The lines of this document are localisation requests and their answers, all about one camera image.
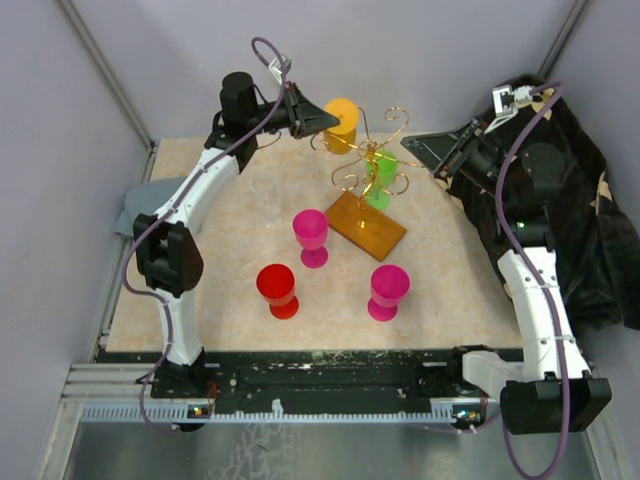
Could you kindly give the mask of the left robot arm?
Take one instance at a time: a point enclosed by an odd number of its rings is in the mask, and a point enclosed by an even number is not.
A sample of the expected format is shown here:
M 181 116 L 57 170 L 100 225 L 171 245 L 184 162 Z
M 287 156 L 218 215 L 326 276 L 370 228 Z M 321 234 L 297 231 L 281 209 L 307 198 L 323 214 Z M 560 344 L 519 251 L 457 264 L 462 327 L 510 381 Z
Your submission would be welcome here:
M 194 235 L 222 190 L 248 165 L 257 135 L 288 130 L 296 139 L 335 127 L 339 119 L 314 105 L 298 86 L 285 81 L 273 102 L 259 102 L 246 72 L 224 77 L 221 109 L 191 173 L 152 214 L 133 222 L 136 266 L 157 300 L 165 342 L 161 359 L 146 379 L 159 389 L 189 397 L 208 384 L 204 347 L 194 309 L 194 291 L 204 260 Z

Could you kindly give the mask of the orange plastic wine glass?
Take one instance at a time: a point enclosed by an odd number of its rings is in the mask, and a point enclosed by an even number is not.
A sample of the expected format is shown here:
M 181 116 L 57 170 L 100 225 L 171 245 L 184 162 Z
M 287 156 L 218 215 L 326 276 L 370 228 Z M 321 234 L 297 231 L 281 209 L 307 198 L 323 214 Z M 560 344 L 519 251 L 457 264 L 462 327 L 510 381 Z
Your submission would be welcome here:
M 347 98 L 338 97 L 325 105 L 325 111 L 339 120 L 337 126 L 324 132 L 323 143 L 326 149 L 334 155 L 347 154 L 352 150 L 356 140 L 358 106 Z

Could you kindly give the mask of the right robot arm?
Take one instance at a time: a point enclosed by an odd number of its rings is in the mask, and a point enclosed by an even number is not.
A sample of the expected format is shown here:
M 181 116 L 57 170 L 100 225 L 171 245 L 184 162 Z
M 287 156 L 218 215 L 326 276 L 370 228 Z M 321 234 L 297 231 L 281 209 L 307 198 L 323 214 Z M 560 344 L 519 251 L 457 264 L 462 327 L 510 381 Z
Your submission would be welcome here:
M 548 140 L 524 140 L 508 153 L 496 133 L 474 118 L 449 132 L 401 141 L 435 178 L 459 174 L 497 203 L 484 210 L 479 229 L 498 250 L 496 268 L 510 289 L 523 363 L 484 345 L 457 347 L 447 384 L 461 396 L 479 388 L 497 399 L 513 435 L 581 432 L 612 392 L 577 345 L 558 281 L 549 208 L 560 195 L 567 156 Z

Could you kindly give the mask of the green plastic wine glass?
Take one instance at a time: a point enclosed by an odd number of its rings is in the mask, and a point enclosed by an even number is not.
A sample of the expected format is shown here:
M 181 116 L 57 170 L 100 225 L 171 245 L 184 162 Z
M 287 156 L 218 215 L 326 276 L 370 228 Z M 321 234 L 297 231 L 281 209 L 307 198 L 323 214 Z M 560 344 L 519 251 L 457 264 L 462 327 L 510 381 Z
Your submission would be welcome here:
M 381 154 L 381 157 L 375 157 L 378 173 L 366 201 L 377 210 L 384 211 L 391 202 L 389 187 L 397 173 L 397 162 L 396 156 L 391 151 L 381 149 L 378 153 Z

